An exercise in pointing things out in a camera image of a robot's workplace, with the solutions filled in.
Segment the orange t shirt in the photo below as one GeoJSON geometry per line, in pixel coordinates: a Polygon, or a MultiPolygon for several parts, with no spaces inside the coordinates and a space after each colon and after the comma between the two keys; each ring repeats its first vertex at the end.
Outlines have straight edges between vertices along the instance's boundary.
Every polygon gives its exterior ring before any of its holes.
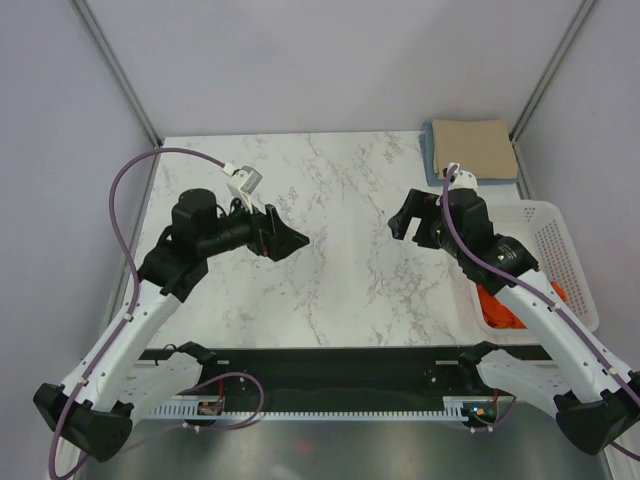
{"type": "MultiPolygon", "coordinates": [[[[560,287],[560,285],[556,282],[551,282],[550,285],[553,289],[552,293],[555,295],[551,299],[551,302],[553,303],[558,299],[560,299],[562,302],[566,302],[567,295],[565,291],[560,287]]],[[[538,292],[538,294],[536,294],[535,292],[533,292],[532,288],[521,286],[519,286],[518,289],[519,290],[517,293],[526,292],[533,300],[542,300],[543,306],[548,306],[544,301],[544,299],[547,297],[544,295],[541,296],[542,293],[538,292]]],[[[476,285],[476,290],[479,305],[477,308],[478,311],[482,311],[484,322],[488,326],[488,328],[494,330],[525,330],[529,326],[531,326],[531,322],[523,323],[521,319],[511,310],[505,307],[498,298],[496,298],[495,296],[491,296],[483,286],[476,285]]],[[[541,317],[539,316],[534,318],[533,316],[529,315],[527,318],[529,320],[537,320],[532,324],[535,328],[542,325],[540,323],[541,317]]]]}

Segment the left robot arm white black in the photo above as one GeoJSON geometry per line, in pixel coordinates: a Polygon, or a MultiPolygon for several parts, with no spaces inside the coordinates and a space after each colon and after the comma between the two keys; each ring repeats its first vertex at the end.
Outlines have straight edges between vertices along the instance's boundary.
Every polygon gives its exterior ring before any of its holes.
{"type": "Polygon", "coordinates": [[[123,448],[139,419],[171,396],[189,387],[198,393],[215,389],[220,371],[209,363],[213,355],[194,342],[180,346],[164,367],[136,379],[130,373],[159,328],[207,275],[209,258],[245,247],[277,262],[309,242],[273,205],[258,210],[234,199],[230,213],[219,216],[213,192],[183,192],[170,225],[137,272],[131,300],[60,384],[44,383],[36,390],[33,402],[55,438],[105,462],[123,448]]]}

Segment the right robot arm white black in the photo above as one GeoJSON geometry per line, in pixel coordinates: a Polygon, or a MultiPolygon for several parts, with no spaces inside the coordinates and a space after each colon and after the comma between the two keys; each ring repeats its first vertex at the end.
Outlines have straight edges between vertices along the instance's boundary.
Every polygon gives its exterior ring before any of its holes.
{"type": "Polygon", "coordinates": [[[412,189],[388,221],[391,235],[443,250],[465,276],[513,313],[551,357],[551,372],[483,342],[458,368],[467,392],[509,393],[555,419],[580,451],[596,455],[639,422],[639,375],[582,325],[538,261],[517,239],[495,232],[485,201],[472,189],[442,195],[412,189]]]}

